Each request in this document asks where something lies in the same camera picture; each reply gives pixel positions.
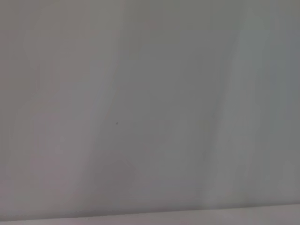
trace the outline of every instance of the white ceiling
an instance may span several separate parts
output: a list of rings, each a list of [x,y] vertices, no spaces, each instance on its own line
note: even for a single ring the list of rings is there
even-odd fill
[[[0,218],[300,200],[287,2],[1,0]]]

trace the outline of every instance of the white surface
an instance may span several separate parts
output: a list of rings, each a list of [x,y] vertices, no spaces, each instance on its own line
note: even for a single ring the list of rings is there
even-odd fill
[[[0,225],[299,225],[300,205],[0,222]]]
[[[298,0],[0,0],[0,218],[300,201]]]

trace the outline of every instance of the white wall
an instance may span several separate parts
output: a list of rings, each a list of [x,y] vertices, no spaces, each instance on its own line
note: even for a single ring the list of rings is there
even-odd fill
[[[0,1],[0,217],[300,199],[297,1]]]

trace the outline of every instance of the gray wall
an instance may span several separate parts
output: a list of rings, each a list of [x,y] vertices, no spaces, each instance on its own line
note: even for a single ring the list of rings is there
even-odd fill
[[[300,200],[296,0],[1,0],[0,219]]]

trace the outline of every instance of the wall surface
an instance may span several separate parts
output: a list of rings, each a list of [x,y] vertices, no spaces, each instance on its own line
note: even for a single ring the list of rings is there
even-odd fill
[[[296,0],[1,0],[0,219],[300,201]]]

